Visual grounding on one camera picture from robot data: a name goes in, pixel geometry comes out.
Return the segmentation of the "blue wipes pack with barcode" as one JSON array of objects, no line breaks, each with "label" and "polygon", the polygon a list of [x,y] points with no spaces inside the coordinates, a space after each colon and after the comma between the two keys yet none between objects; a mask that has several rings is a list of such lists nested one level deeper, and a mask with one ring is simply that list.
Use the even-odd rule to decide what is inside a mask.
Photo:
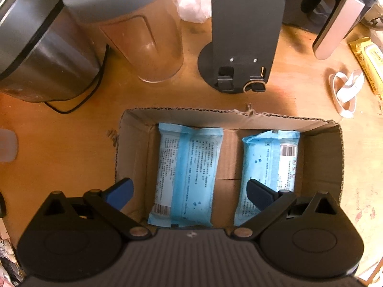
[{"label": "blue wipes pack with barcode", "polygon": [[235,226],[245,223],[261,211],[247,197],[249,180],[255,179],[275,192],[294,190],[299,139],[299,132],[283,130],[267,131],[242,139],[242,180],[234,214]]}]

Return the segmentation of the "white elastic band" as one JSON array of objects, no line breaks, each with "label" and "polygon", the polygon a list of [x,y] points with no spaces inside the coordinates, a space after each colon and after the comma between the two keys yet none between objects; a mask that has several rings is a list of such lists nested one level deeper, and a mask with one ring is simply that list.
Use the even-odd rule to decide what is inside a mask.
[{"label": "white elastic band", "polygon": [[354,117],[357,95],[365,82],[362,70],[355,70],[349,76],[337,72],[328,78],[330,93],[338,114],[345,119]]}]

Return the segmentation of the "black air fryer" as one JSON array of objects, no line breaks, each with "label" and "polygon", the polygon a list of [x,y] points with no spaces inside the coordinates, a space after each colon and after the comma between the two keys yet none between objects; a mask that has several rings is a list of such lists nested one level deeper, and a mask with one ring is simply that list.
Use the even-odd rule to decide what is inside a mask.
[{"label": "black air fryer", "polygon": [[317,35],[312,49],[328,59],[378,0],[286,0],[283,24]]}]

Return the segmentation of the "small translucent plastic cup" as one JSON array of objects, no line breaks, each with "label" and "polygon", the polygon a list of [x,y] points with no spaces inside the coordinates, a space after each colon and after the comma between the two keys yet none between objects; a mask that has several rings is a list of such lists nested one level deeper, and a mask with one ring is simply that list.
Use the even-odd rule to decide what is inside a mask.
[{"label": "small translucent plastic cup", "polygon": [[17,135],[12,130],[0,129],[0,162],[9,163],[15,160],[18,151]]}]

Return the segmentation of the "open cardboard box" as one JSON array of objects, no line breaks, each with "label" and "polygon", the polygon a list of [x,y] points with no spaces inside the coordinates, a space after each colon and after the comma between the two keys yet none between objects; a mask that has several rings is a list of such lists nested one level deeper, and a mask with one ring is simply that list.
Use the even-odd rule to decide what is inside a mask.
[{"label": "open cardboard box", "polygon": [[298,145],[295,193],[312,197],[328,192],[341,201],[344,187],[344,142],[340,125],[317,118],[292,117],[253,110],[205,110],[193,108],[135,108],[125,110],[119,124],[116,181],[129,177],[134,193],[122,213],[141,222],[154,205],[159,160],[158,124],[224,131],[215,177],[212,224],[231,227],[240,195],[242,138],[268,130],[296,130]]}]

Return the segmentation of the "black phone stand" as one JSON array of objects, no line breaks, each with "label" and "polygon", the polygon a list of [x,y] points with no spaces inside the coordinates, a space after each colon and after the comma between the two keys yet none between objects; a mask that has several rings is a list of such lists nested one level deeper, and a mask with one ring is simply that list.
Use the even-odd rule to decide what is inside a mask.
[{"label": "black phone stand", "polygon": [[211,0],[212,41],[199,54],[204,81],[221,93],[262,93],[281,31],[285,0]]}]

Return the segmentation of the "yellow wet wipes pack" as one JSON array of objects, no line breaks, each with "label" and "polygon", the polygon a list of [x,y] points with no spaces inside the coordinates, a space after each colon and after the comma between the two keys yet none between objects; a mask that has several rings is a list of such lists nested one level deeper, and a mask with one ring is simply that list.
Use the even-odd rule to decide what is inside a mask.
[{"label": "yellow wet wipes pack", "polygon": [[382,51],[369,37],[349,42],[376,96],[382,99]]}]

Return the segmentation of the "clear plastic jug grey lid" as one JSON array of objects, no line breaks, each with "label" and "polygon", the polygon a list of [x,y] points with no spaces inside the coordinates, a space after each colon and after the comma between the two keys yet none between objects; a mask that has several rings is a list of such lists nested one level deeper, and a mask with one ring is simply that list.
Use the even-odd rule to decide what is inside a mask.
[{"label": "clear plastic jug grey lid", "polygon": [[97,27],[145,82],[173,77],[184,61],[176,0],[63,0],[81,24]]}]

